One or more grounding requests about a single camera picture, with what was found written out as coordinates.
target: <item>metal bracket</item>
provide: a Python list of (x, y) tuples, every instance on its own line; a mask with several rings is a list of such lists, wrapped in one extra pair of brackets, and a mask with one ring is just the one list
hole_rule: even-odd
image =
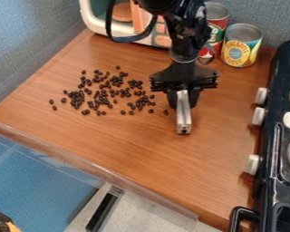
[(189, 92), (187, 90), (177, 91), (177, 130), (178, 134), (191, 133), (191, 110), (189, 104)]

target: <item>black stove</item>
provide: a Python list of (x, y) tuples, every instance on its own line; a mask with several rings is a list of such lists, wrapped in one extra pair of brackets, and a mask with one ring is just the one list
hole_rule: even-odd
[(230, 232), (240, 231), (242, 220), (252, 222), (252, 231), (290, 232), (290, 41), (277, 50), (270, 74), (256, 96), (259, 155), (250, 155), (246, 167), (255, 176), (254, 209), (234, 208)]

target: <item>red can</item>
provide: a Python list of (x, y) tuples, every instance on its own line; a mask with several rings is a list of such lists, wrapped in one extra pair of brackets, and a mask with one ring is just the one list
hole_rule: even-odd
[[(210, 44), (216, 52), (216, 57), (220, 57), (222, 42), (224, 40), (225, 31), (228, 24), (229, 13), (227, 9), (220, 3), (206, 2), (208, 11), (208, 25), (212, 28), (212, 33), (208, 44)], [(201, 58), (210, 58), (213, 52), (206, 46), (200, 51)]]

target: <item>food can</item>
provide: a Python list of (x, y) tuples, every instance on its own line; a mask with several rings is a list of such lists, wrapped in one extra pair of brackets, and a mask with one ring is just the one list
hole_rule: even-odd
[(228, 65), (245, 68), (256, 62), (262, 32), (251, 24), (233, 24), (226, 30), (221, 59)]
[[(219, 57), (224, 34), (227, 28), (229, 13), (220, 3), (206, 2), (205, 5), (208, 12), (208, 25), (212, 29), (208, 43), (215, 50), (216, 56)], [(200, 51), (199, 56), (201, 58), (210, 58), (213, 56), (213, 52), (204, 46)]]

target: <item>wooden countertop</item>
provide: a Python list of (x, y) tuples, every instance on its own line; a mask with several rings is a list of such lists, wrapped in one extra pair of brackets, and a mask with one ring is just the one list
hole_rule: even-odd
[(77, 89), (82, 70), (92, 77), (95, 69), (117, 73), (120, 65), (149, 89), (149, 75), (170, 64), (166, 50), (113, 43), (85, 30), (0, 103), (0, 133), (119, 185), (124, 181), (117, 178), (137, 183), (227, 230), (231, 209), (250, 207), (252, 178), (243, 170), (258, 129), (249, 123), (274, 51), (263, 48), (258, 62), (246, 69), (214, 61), (209, 67), (221, 72), (219, 87), (202, 92), (192, 134), (179, 136), (174, 115), (162, 113), (168, 108), (163, 93), (156, 94), (154, 114), (134, 116), (120, 115), (128, 110), (127, 99), (119, 98), (103, 117), (82, 116), (69, 103), (59, 103), (63, 89)]

